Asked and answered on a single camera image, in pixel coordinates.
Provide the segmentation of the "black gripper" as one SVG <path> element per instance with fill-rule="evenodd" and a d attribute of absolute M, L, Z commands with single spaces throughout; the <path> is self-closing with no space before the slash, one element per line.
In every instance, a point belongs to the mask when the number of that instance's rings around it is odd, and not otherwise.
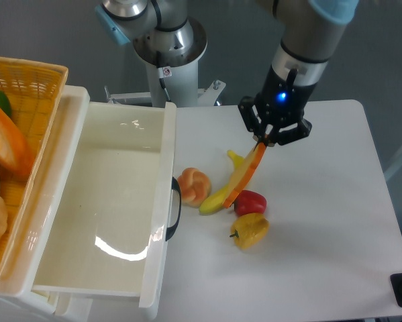
<path fill-rule="evenodd" d="M 269 68 L 262 90 L 256 98 L 244 96 L 238 110 L 246 129 L 257 142 L 284 146 L 307 138 L 312 124 L 304 118 L 305 106 L 316 84 L 298 85 L 297 68 L 290 69 L 284 77 Z M 267 126 L 272 129 L 266 138 Z"/>

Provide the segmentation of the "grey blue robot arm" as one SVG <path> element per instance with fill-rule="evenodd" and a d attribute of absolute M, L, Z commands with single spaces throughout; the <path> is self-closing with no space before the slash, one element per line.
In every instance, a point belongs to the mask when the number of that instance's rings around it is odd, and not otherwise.
<path fill-rule="evenodd" d="M 259 142 L 285 145 L 310 134 L 304 108 L 358 2 L 260 1 L 259 6 L 282 23 L 283 34 L 263 88 L 242 98 L 238 108 Z M 201 23 L 186 1 L 102 1 L 95 13 L 109 37 L 131 44 L 144 63 L 155 107 L 167 102 L 194 107 L 207 100 L 198 93 L 198 61 L 208 37 L 249 53 L 267 47 L 266 34 L 248 14 L 231 17 L 209 8 Z"/>

